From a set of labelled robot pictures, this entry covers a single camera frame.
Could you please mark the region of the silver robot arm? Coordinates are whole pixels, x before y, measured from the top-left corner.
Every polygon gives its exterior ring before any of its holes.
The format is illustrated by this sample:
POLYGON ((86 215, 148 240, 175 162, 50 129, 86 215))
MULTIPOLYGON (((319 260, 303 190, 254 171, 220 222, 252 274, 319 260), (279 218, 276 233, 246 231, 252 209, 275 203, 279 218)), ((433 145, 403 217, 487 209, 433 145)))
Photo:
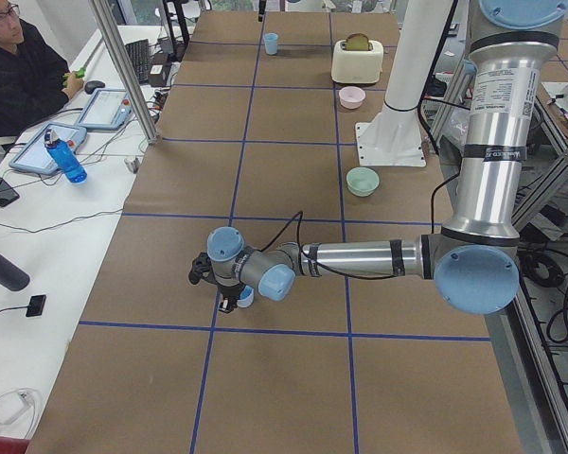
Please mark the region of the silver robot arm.
POLYGON ((435 282, 451 306, 474 314, 506 307, 520 285, 511 216, 542 66, 558 50, 568 1, 473 1, 469 58, 476 69, 453 214, 438 233, 414 240, 248 246, 221 227, 192 264, 191 282, 222 294, 220 309, 255 294, 279 301, 298 276, 364 280, 415 274, 435 282))

